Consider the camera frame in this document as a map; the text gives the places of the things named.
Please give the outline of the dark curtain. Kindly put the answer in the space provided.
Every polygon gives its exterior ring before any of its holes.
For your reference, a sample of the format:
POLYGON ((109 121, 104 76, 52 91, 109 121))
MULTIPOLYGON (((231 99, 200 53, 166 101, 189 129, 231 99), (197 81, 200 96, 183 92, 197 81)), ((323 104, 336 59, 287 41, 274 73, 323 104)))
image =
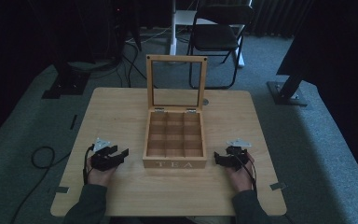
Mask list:
POLYGON ((251 0, 255 16, 247 32, 256 36, 293 37, 313 2, 314 0, 251 0))

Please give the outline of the dark computer equipment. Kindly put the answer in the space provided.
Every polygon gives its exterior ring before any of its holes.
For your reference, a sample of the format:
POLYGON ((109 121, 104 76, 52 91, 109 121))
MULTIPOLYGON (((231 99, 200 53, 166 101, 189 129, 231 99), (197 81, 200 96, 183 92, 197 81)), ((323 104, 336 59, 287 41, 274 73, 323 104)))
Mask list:
POLYGON ((105 56, 118 62, 122 58, 127 34, 142 50, 137 0, 103 0, 107 11, 108 44, 105 56))

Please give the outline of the black stand with base plate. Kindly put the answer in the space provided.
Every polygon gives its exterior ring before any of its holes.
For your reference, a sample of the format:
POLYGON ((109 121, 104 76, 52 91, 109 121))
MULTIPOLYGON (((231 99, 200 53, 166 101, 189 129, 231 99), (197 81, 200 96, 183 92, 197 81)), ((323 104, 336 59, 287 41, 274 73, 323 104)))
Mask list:
POLYGON ((46 18, 48 53, 57 71, 55 81, 43 97, 81 95, 90 75, 76 71, 69 62, 87 62, 91 56, 77 1, 41 0, 40 3, 46 18))
POLYGON ((284 82, 269 81, 267 83, 270 94, 276 105, 307 106, 308 103, 298 89, 305 75, 305 61, 298 47, 291 46, 283 57, 277 75, 286 75, 284 82))

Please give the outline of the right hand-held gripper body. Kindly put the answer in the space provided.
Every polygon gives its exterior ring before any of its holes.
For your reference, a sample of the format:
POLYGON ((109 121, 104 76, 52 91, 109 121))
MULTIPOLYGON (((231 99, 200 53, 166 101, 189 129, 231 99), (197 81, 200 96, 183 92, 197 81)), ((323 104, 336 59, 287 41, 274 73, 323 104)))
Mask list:
POLYGON ((226 153, 231 158, 231 166, 238 171, 249 160, 247 148, 250 147, 251 144, 240 138, 227 141, 227 144, 228 147, 226 148, 226 153))

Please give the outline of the wooden compartment box with lid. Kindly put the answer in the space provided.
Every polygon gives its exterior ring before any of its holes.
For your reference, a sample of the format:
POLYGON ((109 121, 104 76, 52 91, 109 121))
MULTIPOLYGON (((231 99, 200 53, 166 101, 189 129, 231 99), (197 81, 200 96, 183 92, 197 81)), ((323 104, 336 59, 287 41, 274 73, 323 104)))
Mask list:
POLYGON ((207 59, 202 56, 148 55, 146 57, 148 118, 144 167, 203 169, 207 154, 203 131, 203 96, 207 59), (190 63, 199 70, 194 90, 157 89, 155 75, 163 63, 190 63))

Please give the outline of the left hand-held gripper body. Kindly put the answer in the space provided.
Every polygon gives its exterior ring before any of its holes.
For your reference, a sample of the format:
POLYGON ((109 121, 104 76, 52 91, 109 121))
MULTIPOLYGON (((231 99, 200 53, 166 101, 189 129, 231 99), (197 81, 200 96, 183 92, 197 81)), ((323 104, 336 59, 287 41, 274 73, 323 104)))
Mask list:
POLYGON ((113 167, 117 167, 117 164, 113 162, 113 154, 105 155, 103 149, 105 147, 112 147, 110 141, 97 138, 92 151, 94 154, 91 156, 92 167, 99 171, 106 171, 113 167))

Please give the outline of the black folding chair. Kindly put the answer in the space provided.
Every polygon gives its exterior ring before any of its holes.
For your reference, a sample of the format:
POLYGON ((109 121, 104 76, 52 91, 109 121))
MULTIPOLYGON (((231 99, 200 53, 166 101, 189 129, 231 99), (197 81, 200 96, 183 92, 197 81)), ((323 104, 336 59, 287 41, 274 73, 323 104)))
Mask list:
POLYGON ((224 51, 224 63, 231 53, 238 52, 231 82, 224 86, 208 87, 208 90, 226 90, 235 83, 244 31, 252 22, 254 14, 254 9, 249 5, 209 5, 197 10, 186 54, 193 56, 196 49, 206 52, 207 56, 218 57, 218 51, 224 51))

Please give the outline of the person's left hand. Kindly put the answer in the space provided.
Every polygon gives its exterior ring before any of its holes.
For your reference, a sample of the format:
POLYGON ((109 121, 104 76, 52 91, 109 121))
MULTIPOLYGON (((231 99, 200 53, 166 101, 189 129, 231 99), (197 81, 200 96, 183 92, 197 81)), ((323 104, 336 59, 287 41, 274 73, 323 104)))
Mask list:
POLYGON ((108 187, 110 180, 113 174, 116 172, 116 170, 117 170, 116 167, 113 167, 106 171, 95 170, 92 167, 91 158, 87 159, 87 179, 88 179, 88 183, 91 185, 108 187))

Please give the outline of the person's right hand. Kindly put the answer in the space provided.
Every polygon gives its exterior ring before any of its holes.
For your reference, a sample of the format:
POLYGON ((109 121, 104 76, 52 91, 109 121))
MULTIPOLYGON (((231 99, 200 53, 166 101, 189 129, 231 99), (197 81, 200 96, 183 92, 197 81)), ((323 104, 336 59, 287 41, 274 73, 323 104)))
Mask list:
POLYGON ((253 189, 253 184, 254 184, 253 162, 255 160, 250 154, 247 155, 249 157, 249 160, 240 170, 236 171, 234 168, 225 169, 232 187, 237 192, 253 189))

